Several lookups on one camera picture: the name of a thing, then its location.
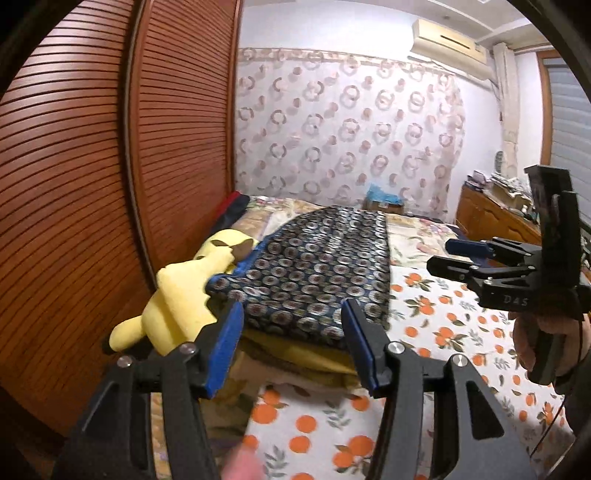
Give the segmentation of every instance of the plush toy ear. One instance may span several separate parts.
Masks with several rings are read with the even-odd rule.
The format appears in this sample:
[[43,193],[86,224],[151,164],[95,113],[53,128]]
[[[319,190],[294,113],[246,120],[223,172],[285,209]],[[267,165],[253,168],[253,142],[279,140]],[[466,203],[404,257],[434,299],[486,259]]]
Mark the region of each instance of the plush toy ear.
[[252,247],[255,241],[252,238],[244,240],[241,244],[234,245],[232,247],[232,255],[234,256],[235,262],[241,262],[252,252]]

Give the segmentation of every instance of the yellow plush toy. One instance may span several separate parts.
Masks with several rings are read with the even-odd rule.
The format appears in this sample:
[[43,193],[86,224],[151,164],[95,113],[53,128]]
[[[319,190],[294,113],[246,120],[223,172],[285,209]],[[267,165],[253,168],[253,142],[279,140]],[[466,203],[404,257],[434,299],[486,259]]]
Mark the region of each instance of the yellow plush toy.
[[201,328],[216,321],[206,306],[210,297],[205,285],[213,275],[244,260],[255,245],[256,240],[242,232],[222,230],[207,239],[194,260],[159,270],[158,290],[142,315],[113,329],[111,349],[123,351],[147,335],[156,351],[166,355],[181,343],[195,340]]

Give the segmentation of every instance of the sheer curtain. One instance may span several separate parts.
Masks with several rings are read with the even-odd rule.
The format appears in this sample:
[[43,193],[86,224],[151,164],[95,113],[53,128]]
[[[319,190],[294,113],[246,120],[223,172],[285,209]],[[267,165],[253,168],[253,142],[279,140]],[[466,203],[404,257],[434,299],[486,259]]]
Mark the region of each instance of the sheer curtain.
[[446,210],[465,113],[452,74],[316,50],[244,48],[236,179],[246,194],[360,206],[371,183]]
[[518,175],[517,138],[519,136],[519,78],[515,52],[504,43],[498,43],[492,49],[495,57],[496,76],[501,95],[503,123],[503,153],[505,158],[501,174],[508,179]]

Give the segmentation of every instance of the louvered wardrobe door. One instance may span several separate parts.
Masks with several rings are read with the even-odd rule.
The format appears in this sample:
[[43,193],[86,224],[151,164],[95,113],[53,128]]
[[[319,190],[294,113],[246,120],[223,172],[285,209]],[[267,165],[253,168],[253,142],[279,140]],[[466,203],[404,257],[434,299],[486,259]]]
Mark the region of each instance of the louvered wardrobe door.
[[128,217],[118,78],[132,0],[83,0],[0,102],[0,384],[67,434],[150,297]]
[[154,0],[142,14],[130,144],[156,270],[192,257],[232,185],[237,29],[236,0]]

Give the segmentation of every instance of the cardboard box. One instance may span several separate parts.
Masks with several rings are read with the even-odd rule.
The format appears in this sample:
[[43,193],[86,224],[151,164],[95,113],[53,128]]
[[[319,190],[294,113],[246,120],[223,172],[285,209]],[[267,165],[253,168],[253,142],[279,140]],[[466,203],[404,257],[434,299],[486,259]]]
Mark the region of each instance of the cardboard box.
[[404,214],[404,205],[395,205],[388,202],[372,202],[369,199],[365,199],[363,203],[363,209],[384,213],[397,213],[399,215]]

